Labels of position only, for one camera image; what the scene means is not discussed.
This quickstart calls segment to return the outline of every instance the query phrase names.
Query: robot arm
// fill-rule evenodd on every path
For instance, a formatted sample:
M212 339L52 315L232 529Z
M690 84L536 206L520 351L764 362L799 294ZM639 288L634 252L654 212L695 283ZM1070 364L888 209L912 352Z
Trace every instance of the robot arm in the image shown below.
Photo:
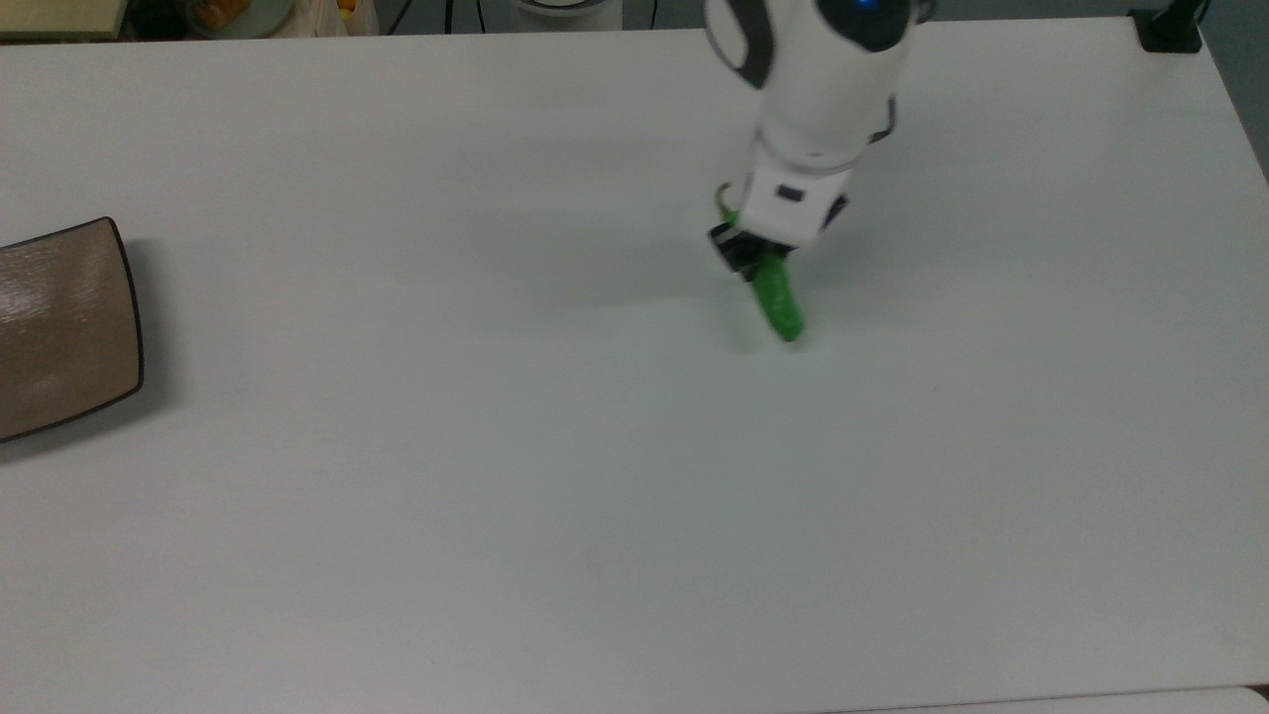
M895 123L920 0L707 0L714 51L765 101L737 227L815 242L845 205L850 170Z

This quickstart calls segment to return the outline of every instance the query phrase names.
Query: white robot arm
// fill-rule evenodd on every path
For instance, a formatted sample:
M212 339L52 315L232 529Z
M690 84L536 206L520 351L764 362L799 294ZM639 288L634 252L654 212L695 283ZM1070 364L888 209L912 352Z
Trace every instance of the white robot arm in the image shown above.
M802 317L784 257L820 237L846 204L855 160L895 128L911 29L933 9L934 0L706 0L718 57L765 95L740 208L720 198L723 223L709 235L786 340Z

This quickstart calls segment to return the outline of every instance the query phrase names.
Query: table surface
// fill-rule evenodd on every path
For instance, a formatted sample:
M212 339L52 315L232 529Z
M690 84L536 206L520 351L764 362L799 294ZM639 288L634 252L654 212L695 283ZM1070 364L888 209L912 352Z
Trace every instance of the table surface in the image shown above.
M113 39L127 0L0 0L0 39Z
M1269 189L1206 51L921 27L792 347L704 238L760 99L699 32L0 65L0 235L113 216L148 370L0 457L9 714L1269 681Z

